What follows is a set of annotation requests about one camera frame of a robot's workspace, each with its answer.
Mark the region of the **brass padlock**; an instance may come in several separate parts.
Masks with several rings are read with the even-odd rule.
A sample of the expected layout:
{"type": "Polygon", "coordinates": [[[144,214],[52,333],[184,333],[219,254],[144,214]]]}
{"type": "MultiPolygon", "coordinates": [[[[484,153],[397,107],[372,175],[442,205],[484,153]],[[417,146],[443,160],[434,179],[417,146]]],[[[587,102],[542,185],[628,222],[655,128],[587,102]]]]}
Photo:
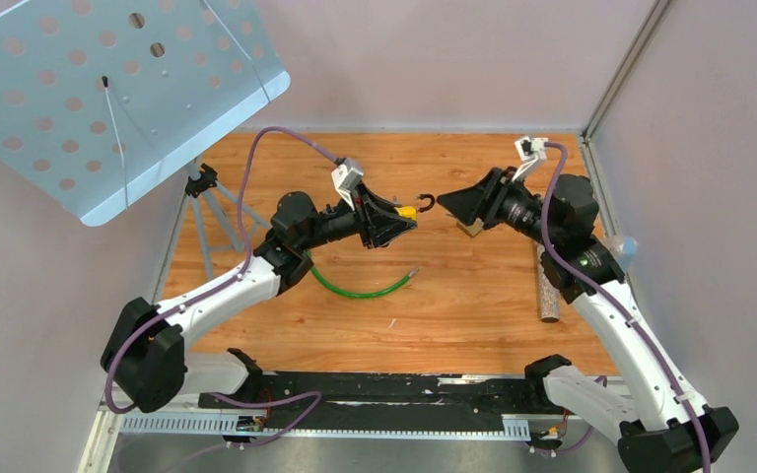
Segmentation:
{"type": "Polygon", "coordinates": [[[468,237],[477,237],[484,231],[484,225],[479,219],[468,225],[457,222],[456,226],[468,237]]]}

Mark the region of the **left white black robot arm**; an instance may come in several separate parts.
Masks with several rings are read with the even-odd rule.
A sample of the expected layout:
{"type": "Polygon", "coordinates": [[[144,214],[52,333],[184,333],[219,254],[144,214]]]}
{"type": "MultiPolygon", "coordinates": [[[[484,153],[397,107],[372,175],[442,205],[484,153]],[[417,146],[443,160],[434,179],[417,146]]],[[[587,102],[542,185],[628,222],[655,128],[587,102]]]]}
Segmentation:
{"type": "Polygon", "coordinates": [[[270,220],[264,241],[237,267],[178,297],[151,304],[127,303],[101,356],[106,372],[104,397],[121,389],[131,406],[158,411],[179,395],[225,394],[240,407],[254,405],[262,380],[253,362],[237,350],[191,353],[204,335],[242,311],[285,294],[310,272],[310,251],[347,237],[368,249],[388,246],[417,227],[417,210],[375,195],[359,184],[348,199],[317,209],[302,191],[285,194],[270,220]]]}

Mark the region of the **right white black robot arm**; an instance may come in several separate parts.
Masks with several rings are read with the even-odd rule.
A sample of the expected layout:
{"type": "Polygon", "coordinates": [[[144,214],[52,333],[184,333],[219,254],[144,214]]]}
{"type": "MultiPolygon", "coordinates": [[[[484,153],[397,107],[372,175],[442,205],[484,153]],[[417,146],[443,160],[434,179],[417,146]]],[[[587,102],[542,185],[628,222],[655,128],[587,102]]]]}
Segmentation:
{"type": "Polygon", "coordinates": [[[562,174],[541,196],[516,169],[491,169],[478,183],[436,201],[461,224],[505,224],[542,244],[547,279],[598,336],[629,397],[591,380],[561,355],[525,367],[523,397],[536,411],[554,405],[614,442],[630,472],[708,471],[738,432],[727,407],[713,407],[669,359],[644,320],[613,252],[593,233],[599,206],[590,180],[562,174]]]}

